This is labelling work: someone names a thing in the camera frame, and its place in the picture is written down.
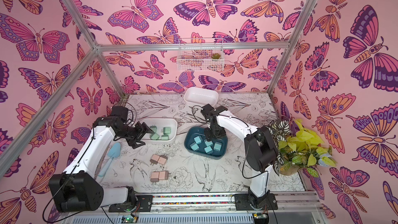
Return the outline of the blue plug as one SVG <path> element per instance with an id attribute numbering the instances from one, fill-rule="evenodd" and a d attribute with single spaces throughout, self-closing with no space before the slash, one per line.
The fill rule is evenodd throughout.
<path id="1" fill-rule="evenodd" d="M 211 146 L 205 147 L 205 148 L 204 148 L 204 151 L 205 151 L 205 153 L 208 154 L 208 155 L 210 155 L 210 154 L 212 154 L 212 153 L 214 152 Z"/>
<path id="2" fill-rule="evenodd" d="M 213 146 L 214 143 L 212 141 L 205 141 L 206 147 Z"/>
<path id="3" fill-rule="evenodd" d="M 193 143 L 190 145 L 191 150 L 193 151 L 198 151 L 200 149 L 199 145 L 197 143 Z"/>
<path id="4" fill-rule="evenodd" d="M 222 144 L 219 143 L 219 142 L 215 142 L 214 143 L 214 150 L 215 151 L 221 151 L 221 149 L 222 149 Z"/>
<path id="5" fill-rule="evenodd" d="M 195 143 L 198 144 L 198 145 L 202 143 L 202 139 L 201 139 L 200 136 L 196 136 L 196 137 L 194 138 L 194 141 L 195 141 Z"/>

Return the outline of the green plug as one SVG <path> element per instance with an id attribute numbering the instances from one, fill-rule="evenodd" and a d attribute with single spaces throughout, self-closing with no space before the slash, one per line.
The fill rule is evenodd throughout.
<path id="1" fill-rule="evenodd" d="M 169 136 L 168 135 L 162 135 L 161 136 L 161 140 L 163 140 L 163 141 L 168 141 L 170 138 L 169 138 Z"/>
<path id="2" fill-rule="evenodd" d="M 153 133 L 157 133 L 157 127 L 155 125 L 150 126 L 150 129 Z"/>
<path id="3" fill-rule="evenodd" d="M 158 134 L 156 134 L 156 133 L 153 133 L 153 134 L 150 136 L 150 139 L 153 140 L 153 141 L 156 141 L 156 140 L 159 140 L 159 139 L 160 139 L 160 136 L 159 136 Z"/>
<path id="4" fill-rule="evenodd" d="M 164 135 L 170 135 L 172 132 L 171 127 L 164 127 L 163 128 L 163 134 Z"/>

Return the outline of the dark teal storage box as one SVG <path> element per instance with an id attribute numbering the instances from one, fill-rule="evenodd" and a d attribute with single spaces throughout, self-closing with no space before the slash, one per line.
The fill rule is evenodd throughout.
<path id="1" fill-rule="evenodd" d="M 186 150 L 188 152 L 193 153 L 195 155 L 199 155 L 199 156 L 203 156 L 203 157 L 210 158 L 210 159 L 215 159 L 215 160 L 221 159 L 227 152 L 228 138 L 226 137 L 226 138 L 223 138 L 221 140 L 219 140 L 219 139 L 210 140 L 213 143 L 215 143 L 215 142 L 221 143 L 222 144 L 222 149 L 221 149 L 221 151 L 213 150 L 214 152 L 212 154 L 208 155 L 204 151 L 204 148 L 206 147 L 205 141 L 209 141 L 204 135 L 204 129 L 205 128 L 201 128 L 201 127 L 192 127 L 188 131 L 187 136 L 186 136 L 186 138 L 184 140 L 184 147 L 186 148 Z M 200 136 L 201 137 L 202 143 L 199 144 L 200 149 L 198 151 L 193 151 L 193 150 L 191 150 L 190 145 L 195 143 L 194 138 L 196 136 Z"/>

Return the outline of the white storage box front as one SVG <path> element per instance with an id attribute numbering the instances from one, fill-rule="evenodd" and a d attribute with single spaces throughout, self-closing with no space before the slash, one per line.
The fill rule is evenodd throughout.
<path id="1" fill-rule="evenodd" d="M 149 142 L 150 144 L 169 144 L 176 140 L 177 136 L 177 121 L 173 118 L 145 118 L 143 122 L 146 123 L 149 127 L 155 125 L 157 127 L 157 133 L 160 136 L 159 140 L 153 141 L 150 139 L 151 134 L 146 134 L 142 141 Z M 171 127 L 171 134 L 169 136 L 168 141 L 161 140 L 161 136 L 163 135 L 163 128 L 164 127 Z"/>

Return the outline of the white storage box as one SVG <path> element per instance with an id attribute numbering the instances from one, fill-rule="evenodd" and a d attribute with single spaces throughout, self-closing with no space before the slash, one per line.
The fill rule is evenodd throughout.
<path id="1" fill-rule="evenodd" d="M 218 102 L 219 94 L 213 90 L 191 87 L 186 90 L 183 99 L 191 107 L 195 105 L 204 106 L 206 104 L 214 107 Z"/>
<path id="2" fill-rule="evenodd" d="M 146 134 L 142 141 L 149 142 L 150 144 L 169 144 L 176 140 L 177 136 L 177 121 L 173 118 L 145 118 L 143 122 L 146 123 L 149 127 L 155 125 L 157 127 L 157 133 L 160 136 L 159 140 L 153 141 L 150 139 L 151 134 Z M 163 135 L 163 128 L 164 127 L 171 127 L 171 134 L 169 136 L 168 141 L 161 140 L 161 136 Z"/>

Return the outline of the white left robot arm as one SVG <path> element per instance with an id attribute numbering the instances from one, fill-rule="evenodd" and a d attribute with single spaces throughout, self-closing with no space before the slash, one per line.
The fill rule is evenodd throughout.
<path id="1" fill-rule="evenodd" d="M 133 148 L 145 145 L 142 138 L 153 131 L 146 123 L 127 124 L 129 109 L 113 108 L 110 116 L 98 117 L 88 140 L 76 158 L 61 174 L 52 175 L 49 188 L 55 207 L 60 213 L 95 211 L 115 206 L 124 212 L 134 211 L 138 199 L 133 187 L 103 188 L 95 180 L 95 172 L 111 142 L 125 139 Z"/>

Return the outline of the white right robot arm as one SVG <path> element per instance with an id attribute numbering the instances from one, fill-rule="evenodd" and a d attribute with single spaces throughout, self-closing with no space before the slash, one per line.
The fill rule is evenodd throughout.
<path id="1" fill-rule="evenodd" d="M 244 163 L 251 167 L 252 176 L 248 190 L 248 201 L 253 209 L 266 205 L 269 174 L 277 161 L 278 148 L 267 126 L 256 127 L 234 116 L 224 106 L 217 108 L 206 104 L 201 109 L 208 127 L 204 134 L 208 139 L 221 139 L 231 132 L 245 147 Z"/>

